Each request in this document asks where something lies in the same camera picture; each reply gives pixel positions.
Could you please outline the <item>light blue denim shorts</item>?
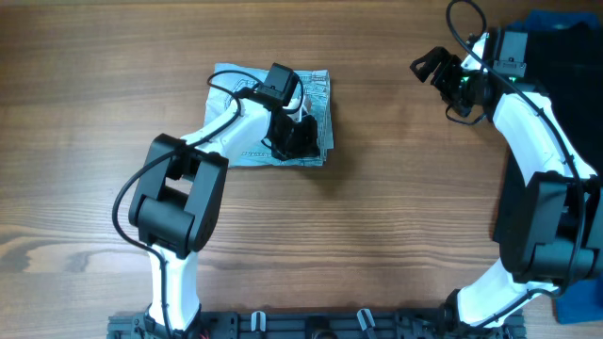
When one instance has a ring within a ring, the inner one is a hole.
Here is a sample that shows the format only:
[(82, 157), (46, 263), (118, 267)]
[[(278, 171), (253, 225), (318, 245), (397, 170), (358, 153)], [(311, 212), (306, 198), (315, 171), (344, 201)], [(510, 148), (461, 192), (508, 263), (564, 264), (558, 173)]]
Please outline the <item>light blue denim shorts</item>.
[[(225, 70), (236, 70), (248, 73), (262, 81), (268, 75), (268, 70), (246, 68), (231, 63), (217, 63), (215, 73)], [(328, 151), (334, 148), (334, 132), (331, 116), (331, 77), (327, 70), (295, 71), (303, 83), (304, 96), (310, 102), (308, 115), (315, 118), (318, 125), (319, 155), (292, 160), (278, 160), (272, 157), (270, 149), (260, 142), (255, 143), (242, 153), (231, 167), (321, 167), (327, 160)], [(251, 87), (256, 82), (243, 74), (227, 73), (219, 75), (212, 83), (229, 89), (232, 92), (244, 87)], [(230, 104), (230, 96), (221, 90), (210, 88), (205, 104), (204, 126), (212, 122)]]

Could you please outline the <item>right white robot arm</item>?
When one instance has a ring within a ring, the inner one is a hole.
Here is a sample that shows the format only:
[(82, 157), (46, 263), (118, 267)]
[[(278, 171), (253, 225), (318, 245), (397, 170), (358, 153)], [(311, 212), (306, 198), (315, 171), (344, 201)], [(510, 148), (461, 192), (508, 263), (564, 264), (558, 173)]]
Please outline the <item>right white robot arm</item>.
[(498, 259), (451, 294), (442, 321), (448, 331), (488, 331), (602, 271), (602, 32), (498, 28), (463, 47), (466, 57), (436, 46), (410, 68), (438, 89), (449, 120), (468, 125), (480, 107), (510, 149)]

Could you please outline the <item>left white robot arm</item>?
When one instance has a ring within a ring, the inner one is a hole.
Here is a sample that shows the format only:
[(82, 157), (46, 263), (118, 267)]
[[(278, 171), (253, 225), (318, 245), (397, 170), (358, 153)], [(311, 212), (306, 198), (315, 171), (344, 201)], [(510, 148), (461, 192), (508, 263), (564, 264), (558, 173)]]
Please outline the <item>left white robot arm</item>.
[(128, 219), (139, 237), (125, 240), (151, 260), (153, 301), (141, 335), (201, 337), (198, 253), (216, 228), (229, 165), (257, 142), (281, 161), (320, 153), (318, 124), (304, 108), (303, 83), (293, 70), (273, 64), (265, 79), (226, 93), (226, 110), (201, 130), (156, 137), (114, 202), (119, 206), (135, 190)]

